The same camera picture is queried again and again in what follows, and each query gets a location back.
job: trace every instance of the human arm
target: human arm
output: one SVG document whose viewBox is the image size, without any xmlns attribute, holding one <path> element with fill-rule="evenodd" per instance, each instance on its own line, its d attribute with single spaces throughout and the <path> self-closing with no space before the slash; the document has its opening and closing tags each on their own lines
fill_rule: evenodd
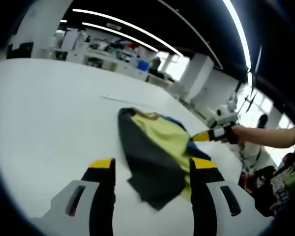
<svg viewBox="0 0 295 236">
<path fill-rule="evenodd" d="M 295 127 L 291 129 L 259 129 L 241 125 L 232 127 L 238 142 L 251 142 L 273 148 L 289 148 L 295 144 Z"/>
<path fill-rule="evenodd" d="M 247 187 L 247 181 L 249 178 L 253 178 L 254 174 L 241 174 L 239 185 L 249 194 L 252 194 L 252 191 Z"/>
</svg>

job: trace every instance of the blue cloth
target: blue cloth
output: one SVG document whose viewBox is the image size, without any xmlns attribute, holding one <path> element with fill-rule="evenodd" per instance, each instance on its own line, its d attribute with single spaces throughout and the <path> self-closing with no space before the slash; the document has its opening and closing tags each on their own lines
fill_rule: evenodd
<svg viewBox="0 0 295 236">
<path fill-rule="evenodd" d="M 161 115 L 161 114 L 159 114 L 159 115 L 162 118 L 179 125 L 183 130 L 187 131 L 180 121 L 178 121 L 176 119 L 173 119 L 171 117 Z M 211 157 L 206 155 L 204 152 L 200 151 L 193 141 L 188 142 L 188 144 L 187 144 L 187 153 L 189 155 L 193 156 L 193 157 L 197 157 L 197 158 L 201 158 L 201 159 L 205 159 L 205 160 L 209 160 L 209 161 L 211 160 Z"/>
</svg>

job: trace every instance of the table surface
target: table surface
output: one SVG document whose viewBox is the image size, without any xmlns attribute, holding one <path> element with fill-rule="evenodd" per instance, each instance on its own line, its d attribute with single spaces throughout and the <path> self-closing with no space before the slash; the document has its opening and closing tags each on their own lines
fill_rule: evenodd
<svg viewBox="0 0 295 236">
<path fill-rule="evenodd" d="M 116 159 L 114 235 L 193 235 L 191 203 L 176 197 L 157 212 L 127 183 L 120 108 L 180 120 L 194 135 L 207 127 L 163 89 L 90 66 L 46 59 L 0 62 L 0 174 L 27 217 L 40 217 L 69 182 L 97 159 Z M 197 143 L 226 180 L 241 162 L 221 143 Z"/>
</svg>

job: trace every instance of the ceiling light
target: ceiling light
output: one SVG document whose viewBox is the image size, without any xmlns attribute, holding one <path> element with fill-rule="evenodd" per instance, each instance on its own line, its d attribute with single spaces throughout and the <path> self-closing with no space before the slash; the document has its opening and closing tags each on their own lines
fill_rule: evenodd
<svg viewBox="0 0 295 236">
<path fill-rule="evenodd" d="M 246 40 L 245 32 L 244 29 L 242 28 L 241 22 L 239 20 L 239 17 L 235 11 L 235 8 L 233 7 L 232 3 L 230 0 L 223 0 L 224 4 L 226 5 L 228 11 L 230 12 L 232 19 L 235 23 L 235 26 L 237 28 L 242 48 L 244 50 L 244 55 L 245 55 L 245 61 L 246 61 L 246 66 L 247 68 L 251 69 L 251 60 L 250 60 L 250 54 L 249 54 L 249 49 L 248 49 L 248 43 Z"/>
<path fill-rule="evenodd" d="M 94 25 L 94 24 L 90 24 L 90 23 L 85 23 L 85 22 L 83 22 L 82 25 L 91 26 L 91 27 L 95 27 L 95 28 L 99 28 L 99 29 L 102 29 L 102 30 L 106 30 L 106 31 L 109 31 L 109 32 L 112 32 L 112 33 L 115 33 L 115 34 L 119 34 L 119 35 L 121 35 L 121 36 L 123 36 L 125 38 L 129 38 L 132 41 L 135 41 L 137 43 L 140 43 L 143 46 L 146 46 L 147 48 L 150 48 L 150 49 L 152 49 L 155 52 L 158 52 L 158 50 L 156 48 L 154 48 L 154 47 L 152 47 L 152 46 L 150 46 L 150 45 L 148 45 L 148 44 L 146 44 L 146 43 L 144 43 L 144 42 L 142 42 L 142 41 L 140 41 L 140 40 L 138 40 L 138 39 L 136 39 L 134 37 L 131 37 L 131 36 L 127 35 L 127 34 L 121 33 L 119 31 L 116 31 L 116 30 L 113 30 L 113 29 L 109 29 L 109 28 L 106 28 L 106 27 L 102 27 L 102 26 L 98 26 L 98 25 Z"/>
<path fill-rule="evenodd" d="M 81 10 L 81 9 L 73 9 L 72 11 L 75 11 L 75 12 L 82 12 L 82 13 L 87 13 L 87 14 L 92 14 L 92 15 L 96 15 L 96 16 L 101 16 L 101 17 L 105 17 L 107 19 L 110 19 L 110 20 L 113 20 L 113 21 L 117 21 L 117 22 L 120 22 L 124 25 L 127 25 L 127 26 L 130 26 L 138 31 L 141 31 L 142 33 L 145 33 L 146 35 L 154 38 L 155 40 L 157 40 L 158 42 L 162 43 L 163 45 L 165 45 L 166 47 L 168 47 L 169 49 L 171 49 L 173 52 L 175 52 L 176 54 L 178 54 L 180 57 L 183 57 L 183 54 L 180 53 L 178 50 L 176 50 L 175 48 L 173 48 L 171 45 L 169 45 L 168 43 L 164 42 L 162 39 L 156 37 L 154 34 L 151 34 L 149 32 L 147 32 L 146 30 L 140 28 L 140 27 L 137 27 L 129 22 L 126 22 L 126 21 L 123 21 L 121 19 L 118 19 L 116 17 L 113 17 L 113 16 L 109 16 L 109 15 L 105 15 L 105 14 L 102 14 L 102 13 L 98 13 L 98 12 L 94 12 L 94 11 L 87 11 L 87 10 Z"/>
<path fill-rule="evenodd" d="M 247 81 L 248 81 L 248 86 L 252 87 L 252 74 L 251 74 L 251 72 L 247 73 Z"/>
</svg>

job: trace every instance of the clothing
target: clothing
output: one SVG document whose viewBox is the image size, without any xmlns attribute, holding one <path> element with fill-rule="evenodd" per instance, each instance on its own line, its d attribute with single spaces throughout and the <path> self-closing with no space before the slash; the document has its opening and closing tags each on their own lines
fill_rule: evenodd
<svg viewBox="0 0 295 236">
<path fill-rule="evenodd" d="M 286 165 L 265 179 L 253 191 L 256 209 L 264 216 L 274 216 L 295 192 L 295 152 Z"/>
<path fill-rule="evenodd" d="M 154 58 L 152 63 L 151 63 L 150 69 L 158 70 L 158 67 L 159 67 L 160 64 L 161 64 L 160 58 Z"/>
<path fill-rule="evenodd" d="M 242 159 L 245 164 L 252 168 L 254 164 L 257 162 L 257 158 L 260 154 L 261 146 L 258 144 L 253 144 L 250 142 L 245 142 L 244 150 L 242 151 Z"/>
<path fill-rule="evenodd" d="M 120 140 L 132 173 L 128 182 L 142 201 L 157 210 L 180 193 L 190 199 L 191 157 L 206 159 L 203 181 L 224 180 L 216 167 L 206 168 L 210 157 L 195 150 L 194 144 L 188 147 L 190 135 L 176 122 L 134 108 L 121 109 L 118 114 Z"/>
<path fill-rule="evenodd" d="M 271 178 L 274 173 L 275 168 L 273 166 L 267 166 L 261 170 L 255 171 L 254 176 L 247 180 L 246 187 L 254 192 L 256 189 L 264 185 L 265 180 Z"/>
<path fill-rule="evenodd" d="M 295 192 L 260 236 L 295 235 Z"/>
</svg>

